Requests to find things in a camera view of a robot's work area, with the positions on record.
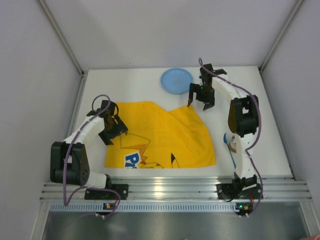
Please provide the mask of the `yellow cartoon print cloth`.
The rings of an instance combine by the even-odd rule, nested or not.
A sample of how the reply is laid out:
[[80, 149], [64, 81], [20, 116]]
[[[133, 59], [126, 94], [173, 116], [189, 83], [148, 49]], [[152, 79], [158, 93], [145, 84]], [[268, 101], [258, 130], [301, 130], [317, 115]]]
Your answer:
[[128, 131], [107, 147], [106, 168], [192, 169], [216, 164], [210, 132], [192, 106], [166, 111], [151, 101], [117, 105]]

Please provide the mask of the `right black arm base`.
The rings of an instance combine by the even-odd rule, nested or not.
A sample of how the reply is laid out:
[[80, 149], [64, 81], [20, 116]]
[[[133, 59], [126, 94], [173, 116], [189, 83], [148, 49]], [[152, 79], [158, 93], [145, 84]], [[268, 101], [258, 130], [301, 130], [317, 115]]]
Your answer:
[[231, 183], [220, 183], [216, 185], [216, 190], [218, 199], [226, 202], [231, 202], [232, 200], [249, 200], [251, 197], [253, 197], [254, 200], [258, 200], [262, 193], [260, 184], [256, 187], [242, 190], [236, 189]]

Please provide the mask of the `blue metallic fork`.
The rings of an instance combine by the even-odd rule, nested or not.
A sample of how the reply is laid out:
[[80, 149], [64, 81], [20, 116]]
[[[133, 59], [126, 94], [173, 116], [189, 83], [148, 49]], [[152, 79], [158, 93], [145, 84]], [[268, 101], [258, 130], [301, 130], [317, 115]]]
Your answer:
[[229, 155], [230, 155], [230, 157], [231, 157], [233, 166], [234, 166], [234, 168], [236, 168], [236, 163], [235, 163], [235, 160], [234, 160], [234, 157], [233, 157], [231, 148], [230, 148], [229, 143], [228, 143], [227, 133], [226, 133], [226, 132], [225, 132], [224, 135], [223, 135], [223, 142], [224, 142], [224, 144], [226, 145], [226, 147], [227, 147], [227, 149], [228, 149], [228, 151], [229, 151]]

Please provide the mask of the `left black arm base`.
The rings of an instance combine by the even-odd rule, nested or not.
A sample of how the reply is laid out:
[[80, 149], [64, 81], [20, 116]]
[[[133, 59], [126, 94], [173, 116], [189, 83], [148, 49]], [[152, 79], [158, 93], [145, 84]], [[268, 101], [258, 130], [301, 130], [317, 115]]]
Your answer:
[[128, 184], [112, 184], [111, 190], [92, 189], [85, 191], [85, 200], [126, 200], [129, 194]]

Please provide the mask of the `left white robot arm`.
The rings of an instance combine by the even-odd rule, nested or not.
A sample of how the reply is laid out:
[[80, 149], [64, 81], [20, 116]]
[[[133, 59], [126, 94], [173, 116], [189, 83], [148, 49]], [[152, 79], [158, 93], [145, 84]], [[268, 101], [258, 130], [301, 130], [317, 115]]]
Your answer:
[[101, 107], [87, 113], [84, 122], [63, 141], [56, 141], [50, 149], [50, 180], [53, 183], [107, 189], [112, 186], [107, 174], [90, 170], [86, 147], [95, 137], [106, 146], [113, 139], [127, 134], [128, 128], [119, 117], [115, 102], [103, 100]]

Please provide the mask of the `light blue plate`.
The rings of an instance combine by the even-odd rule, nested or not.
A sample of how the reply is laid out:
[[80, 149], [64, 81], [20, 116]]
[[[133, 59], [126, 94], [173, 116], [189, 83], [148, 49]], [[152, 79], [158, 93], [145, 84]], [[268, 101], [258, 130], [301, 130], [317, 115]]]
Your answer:
[[175, 95], [188, 92], [192, 82], [193, 76], [183, 68], [170, 68], [160, 77], [160, 83], [163, 89]]

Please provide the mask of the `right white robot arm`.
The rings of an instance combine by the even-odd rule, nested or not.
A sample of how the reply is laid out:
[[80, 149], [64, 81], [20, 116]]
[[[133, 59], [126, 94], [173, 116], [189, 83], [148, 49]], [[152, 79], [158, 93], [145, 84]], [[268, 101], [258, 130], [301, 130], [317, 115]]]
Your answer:
[[187, 105], [190, 106], [196, 99], [204, 103], [204, 111], [208, 110], [215, 105], [216, 91], [229, 103], [227, 124], [234, 136], [237, 154], [232, 188], [237, 194], [255, 188], [258, 184], [257, 171], [252, 164], [251, 154], [261, 134], [258, 97], [230, 82], [224, 69], [214, 70], [210, 63], [201, 63], [200, 66], [202, 84], [189, 85]]

